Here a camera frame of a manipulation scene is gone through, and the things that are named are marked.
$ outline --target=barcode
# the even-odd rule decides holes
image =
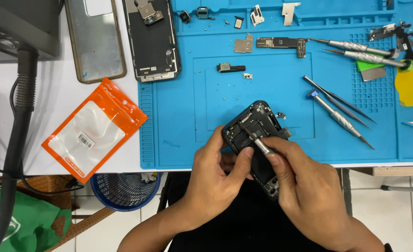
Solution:
[[[94,142],[92,140],[90,140],[85,134],[84,132],[79,132],[79,136],[77,137],[89,150],[91,150],[91,148],[94,145]]]

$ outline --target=white desk surface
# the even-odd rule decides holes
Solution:
[[[137,82],[132,69],[132,57],[121,0],[116,1],[118,22],[123,41],[127,75],[113,80],[138,104]],[[71,41],[65,11],[60,15],[60,41],[62,57],[57,61],[38,63],[35,112],[30,123],[29,137],[24,159],[25,175],[69,174],[42,147],[43,141],[75,110],[98,86],[84,85],[76,78]],[[0,64],[0,168],[13,124],[13,114],[9,105],[9,93],[17,78],[17,64]],[[340,164],[335,167],[373,167],[373,166],[413,166],[413,163],[375,163]],[[130,173],[153,171],[140,167],[140,140],[135,133],[113,156],[98,170],[99,173]]]

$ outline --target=blue silicone repair mat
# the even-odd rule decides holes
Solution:
[[[253,26],[250,13],[259,4],[263,23]],[[330,164],[413,162],[413,107],[399,105],[394,87],[396,70],[386,67],[387,77],[363,82],[355,61],[323,51],[335,49],[315,41],[307,42],[305,58],[295,49],[259,49],[260,37],[317,38],[368,44],[379,49],[396,47],[396,37],[368,41],[372,28],[400,21],[412,24],[413,0],[303,0],[295,7],[292,26],[284,26],[282,1],[273,0],[175,0],[174,23],[182,70],[170,81],[140,83],[139,103],[149,120],[140,130],[141,167],[144,169],[189,169],[194,152],[213,130],[230,122],[252,102],[265,100],[282,127],[292,133],[313,159]],[[198,19],[195,9],[210,8],[215,20]],[[178,17],[187,10],[192,18],[185,24]],[[242,28],[234,28],[235,16],[243,17]],[[254,36],[252,53],[235,53],[236,39]],[[216,65],[230,62],[244,65],[243,72],[219,73]],[[317,103],[307,100],[312,87],[309,76],[323,88],[359,107],[377,122],[371,128],[352,121],[372,150],[333,121]]]

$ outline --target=green bag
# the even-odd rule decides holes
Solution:
[[[62,237],[56,236],[51,225],[56,218],[63,215],[65,235],[71,222],[71,210],[60,209],[17,191],[13,216],[0,252],[42,252],[52,248]]]

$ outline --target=orange zip bag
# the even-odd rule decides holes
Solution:
[[[42,147],[85,184],[147,119],[144,112],[105,77]]]

